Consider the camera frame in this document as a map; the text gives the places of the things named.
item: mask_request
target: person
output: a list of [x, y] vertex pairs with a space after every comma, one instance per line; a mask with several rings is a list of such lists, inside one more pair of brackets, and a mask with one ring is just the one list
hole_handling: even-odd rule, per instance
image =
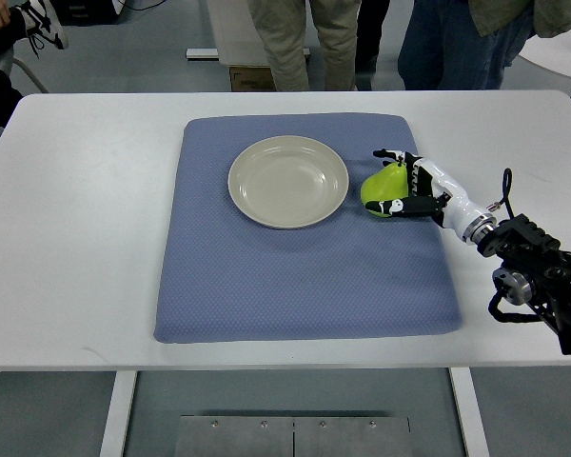
[[398, 72], [408, 90], [499, 89], [534, 34], [571, 29], [571, 0], [415, 0]]
[[[8, 8], [8, 0], [0, 0], [0, 55], [22, 39], [29, 38], [34, 52], [41, 49], [37, 39], [57, 49], [68, 47], [68, 37], [49, 0], [29, 0], [21, 6]], [[12, 87], [9, 76], [0, 70], [0, 128], [5, 127], [23, 96]]]
[[389, 10], [389, 0], [362, 0], [358, 13], [355, 67], [358, 69], [379, 55], [383, 22]]
[[[278, 91], [309, 90], [303, 45], [305, 0], [247, 0]], [[360, 0], [309, 0], [325, 64], [326, 90], [355, 89]]]

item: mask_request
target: blue mat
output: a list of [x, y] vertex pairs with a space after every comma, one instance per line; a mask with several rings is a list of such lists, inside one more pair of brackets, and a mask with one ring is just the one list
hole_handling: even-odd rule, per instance
[[[349, 191], [319, 224], [266, 228], [232, 203], [233, 160], [262, 139], [301, 135], [345, 161]], [[184, 132], [154, 337], [163, 343], [371, 338], [447, 333], [461, 314], [439, 228], [382, 219], [360, 185], [375, 149], [416, 152], [407, 123], [384, 114], [198, 119]]]

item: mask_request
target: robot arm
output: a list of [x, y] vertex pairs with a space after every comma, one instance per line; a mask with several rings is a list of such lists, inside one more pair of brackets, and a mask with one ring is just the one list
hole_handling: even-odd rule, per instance
[[[397, 201], [367, 202], [365, 207], [394, 217], [430, 216], [453, 229], [484, 257], [497, 255], [493, 272], [496, 294], [488, 310], [500, 322], [544, 321], [558, 335], [563, 354], [571, 354], [571, 252], [520, 214], [514, 217], [505, 192], [509, 219], [496, 224], [489, 209], [471, 202], [457, 181], [428, 159], [399, 150], [376, 150], [374, 155], [406, 164], [410, 196]], [[534, 314], [503, 313], [501, 299], [527, 304]]]
[[495, 224], [495, 217], [486, 208], [470, 201], [461, 185], [430, 160], [401, 150], [375, 150], [374, 155], [403, 161], [406, 165], [411, 196], [397, 205], [400, 207], [397, 215], [430, 215], [440, 227], [455, 230], [457, 236], [469, 244], [475, 242], [486, 226]]

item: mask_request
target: cardboard box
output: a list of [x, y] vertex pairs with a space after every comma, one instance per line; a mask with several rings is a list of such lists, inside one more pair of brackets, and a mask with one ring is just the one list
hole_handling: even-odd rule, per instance
[[110, 24], [118, 19], [123, 8], [123, 5], [115, 0], [51, 0], [50, 2], [55, 8], [59, 22], [65, 26]]
[[274, 92], [275, 83], [269, 67], [230, 67], [233, 92]]

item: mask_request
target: plate rim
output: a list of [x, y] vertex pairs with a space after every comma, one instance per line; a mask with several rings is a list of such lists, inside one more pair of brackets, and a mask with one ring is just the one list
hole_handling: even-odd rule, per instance
[[[324, 149], [323, 151], [321, 151], [321, 153], [325, 153], [325, 152], [329, 152], [330, 156], [335, 159], [335, 163], [338, 163], [339, 167], [342, 168], [342, 170], [345, 172], [344, 176], [345, 176], [345, 184], [343, 186], [339, 186], [339, 189], [343, 189], [343, 194], [341, 195], [341, 197], [337, 200], [337, 204], [334, 206], [333, 209], [331, 209], [330, 211], [327, 211], [325, 214], [321, 214], [318, 217], [313, 218], [312, 220], [310, 220], [309, 222], [304, 222], [302, 224], [288, 224], [288, 225], [284, 225], [284, 224], [275, 224], [273, 222], [268, 221], [267, 219], [264, 219], [262, 217], [254, 217], [254, 215], [250, 215], [248, 212], [245, 211], [244, 208], [242, 208], [238, 202], [237, 199], [235, 198], [235, 196], [233, 195], [233, 193], [236, 193], [238, 195], [241, 195], [240, 192], [238, 191], [234, 191], [233, 189], [233, 181], [234, 181], [234, 169], [236, 168], [238, 162], [241, 162], [243, 160], [243, 158], [246, 157], [247, 154], [250, 154], [250, 150], [251, 149], [256, 149], [259, 147], [259, 145], [262, 145], [263, 143], [268, 143], [268, 142], [274, 142], [280, 139], [286, 139], [286, 138], [295, 138], [297, 140], [304, 140], [307, 141], [309, 143], [313, 143], [315, 145], [320, 145], [322, 149]], [[349, 189], [349, 185], [350, 185], [350, 179], [349, 179], [349, 170], [346, 167], [345, 161], [343, 160], [343, 158], [339, 155], [338, 152], [336, 152], [336, 150], [334, 150], [333, 148], [331, 148], [330, 146], [328, 146], [326, 143], [323, 143], [319, 140], [316, 140], [315, 138], [309, 138], [307, 136], [302, 136], [302, 135], [276, 135], [276, 136], [270, 136], [267, 138], [264, 138], [262, 140], [256, 141], [255, 143], [247, 146], [244, 150], [242, 150], [239, 154], [237, 154], [237, 157], [235, 158], [235, 160], [233, 160], [232, 164], [230, 165], [230, 169], [228, 170], [228, 178], [227, 178], [227, 187], [228, 187], [228, 194], [230, 195], [230, 199], [231, 201], [234, 203], [235, 207], [237, 207], [237, 209], [243, 214], [245, 215], [247, 218], [251, 219], [252, 221], [261, 224], [265, 227], [269, 227], [272, 229], [301, 229], [304, 227], [309, 227], [312, 225], [315, 225], [321, 221], [323, 221], [324, 219], [326, 219], [327, 217], [329, 217], [331, 214], [333, 214], [334, 212], [336, 212], [336, 210], [338, 208], [341, 207], [341, 205], [343, 204], [343, 202], [345, 201], [345, 198], [348, 194], [348, 189]]]

